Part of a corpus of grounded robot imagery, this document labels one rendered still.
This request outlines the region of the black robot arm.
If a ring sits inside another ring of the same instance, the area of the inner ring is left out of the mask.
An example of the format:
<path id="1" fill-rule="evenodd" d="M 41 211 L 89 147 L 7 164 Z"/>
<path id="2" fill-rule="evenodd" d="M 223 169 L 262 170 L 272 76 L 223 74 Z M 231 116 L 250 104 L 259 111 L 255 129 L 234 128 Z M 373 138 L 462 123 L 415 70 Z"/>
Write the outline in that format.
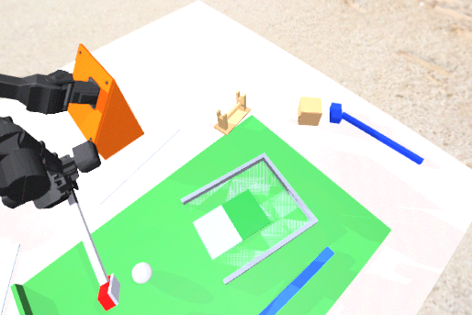
<path id="1" fill-rule="evenodd" d="M 15 99 L 29 112 L 45 115 L 68 111 L 69 103 L 86 104 L 96 110 L 101 86 L 56 70 L 19 78 L 0 74 L 0 98 Z M 0 117 L 0 197 L 16 202 L 34 202 L 37 209 L 54 208 L 69 199 L 73 179 L 56 166 L 44 166 L 42 147 L 31 134 L 14 123 L 10 115 Z"/>

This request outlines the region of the green flat mat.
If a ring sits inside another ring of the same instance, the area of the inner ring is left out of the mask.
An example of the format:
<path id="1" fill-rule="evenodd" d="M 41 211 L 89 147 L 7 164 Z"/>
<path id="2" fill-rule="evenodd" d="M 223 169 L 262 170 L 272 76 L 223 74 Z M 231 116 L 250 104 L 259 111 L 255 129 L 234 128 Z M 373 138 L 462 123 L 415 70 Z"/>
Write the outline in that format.
<path id="1" fill-rule="evenodd" d="M 243 177 L 188 202 L 188 214 L 180 198 L 262 153 L 319 222 L 225 285 L 230 269 L 240 268 L 217 268 L 221 261 L 211 260 L 193 221 L 238 196 L 230 184 Z M 334 255 L 275 314 L 326 315 L 391 231 L 251 115 L 91 232 L 107 276 L 120 283 L 116 307 L 106 311 L 97 300 L 100 285 L 83 241 L 22 286 L 33 315 L 259 315 L 329 246 Z M 142 262 L 152 266 L 144 284 L 132 278 Z"/>

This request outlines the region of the white golf ball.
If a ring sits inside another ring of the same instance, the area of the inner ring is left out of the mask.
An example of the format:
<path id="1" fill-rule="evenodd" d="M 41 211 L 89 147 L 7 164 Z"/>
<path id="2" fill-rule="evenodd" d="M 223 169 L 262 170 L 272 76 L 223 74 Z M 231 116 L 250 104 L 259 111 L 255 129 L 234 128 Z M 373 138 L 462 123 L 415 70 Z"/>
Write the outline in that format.
<path id="1" fill-rule="evenodd" d="M 152 277 L 152 266 L 148 263 L 142 262 L 136 264 L 132 271 L 132 278 L 137 283 L 146 283 Z"/>

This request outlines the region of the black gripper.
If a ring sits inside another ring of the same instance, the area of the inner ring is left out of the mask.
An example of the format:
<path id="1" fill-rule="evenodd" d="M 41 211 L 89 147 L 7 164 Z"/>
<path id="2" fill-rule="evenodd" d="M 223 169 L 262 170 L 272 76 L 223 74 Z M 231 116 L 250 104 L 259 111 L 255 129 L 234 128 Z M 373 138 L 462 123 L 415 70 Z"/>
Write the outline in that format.
<path id="1" fill-rule="evenodd" d="M 81 173 L 88 173 L 101 165 L 96 145 L 92 141 L 85 141 L 84 143 L 73 147 L 73 157 L 67 153 L 60 158 L 57 152 L 51 152 L 46 148 L 46 143 L 44 141 L 39 141 L 39 143 L 42 147 L 40 158 L 44 166 L 56 166 L 61 168 L 64 171 L 64 174 L 68 174 L 73 179 L 75 184 L 74 189 L 76 190 L 79 189 L 76 182 L 79 178 L 78 170 Z M 1 197 L 1 202 L 4 206 L 12 209 L 27 203 L 13 201 L 7 196 Z"/>

